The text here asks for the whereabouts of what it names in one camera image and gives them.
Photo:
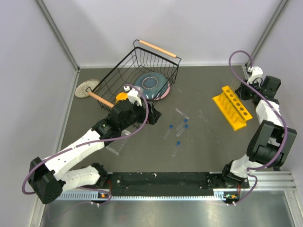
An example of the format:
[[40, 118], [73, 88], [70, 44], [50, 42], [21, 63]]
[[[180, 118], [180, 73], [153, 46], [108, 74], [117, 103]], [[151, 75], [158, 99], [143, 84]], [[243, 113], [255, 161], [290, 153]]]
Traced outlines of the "yellow test tube rack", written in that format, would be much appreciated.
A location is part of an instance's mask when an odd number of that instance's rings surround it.
[[214, 96], [212, 100], [234, 131], [246, 127], [247, 121], [253, 118], [229, 86], [222, 87], [222, 93]]

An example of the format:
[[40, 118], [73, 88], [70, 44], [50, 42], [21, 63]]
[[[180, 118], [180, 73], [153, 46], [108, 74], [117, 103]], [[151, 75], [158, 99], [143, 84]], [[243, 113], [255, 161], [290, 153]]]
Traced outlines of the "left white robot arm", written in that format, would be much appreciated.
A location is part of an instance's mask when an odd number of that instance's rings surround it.
[[130, 135], [122, 135], [123, 130], [133, 124], [154, 125], [160, 118], [151, 102], [146, 106], [122, 100], [110, 110], [108, 116], [93, 125], [77, 141], [53, 156], [41, 159], [36, 157], [29, 166], [25, 181], [29, 183], [43, 204], [56, 200], [63, 192], [86, 185], [103, 187], [107, 183], [107, 172], [98, 163], [73, 170], [83, 159], [99, 151], [110, 143], [123, 140]]

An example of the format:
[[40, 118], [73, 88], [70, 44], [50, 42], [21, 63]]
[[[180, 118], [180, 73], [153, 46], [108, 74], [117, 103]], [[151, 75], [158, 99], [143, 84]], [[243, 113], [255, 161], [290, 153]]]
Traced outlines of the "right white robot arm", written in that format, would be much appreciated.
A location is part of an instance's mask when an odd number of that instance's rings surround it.
[[260, 126], [252, 137], [246, 154], [237, 160], [226, 164], [221, 175], [221, 182], [226, 187], [238, 187], [247, 179], [248, 168], [258, 168], [268, 163], [278, 152], [284, 138], [284, 126], [275, 112], [279, 112], [279, 101], [275, 94], [281, 85], [281, 80], [265, 76], [264, 79], [254, 79], [249, 83], [264, 96], [273, 106], [270, 108], [254, 91], [244, 84], [235, 90], [242, 100], [252, 100]]

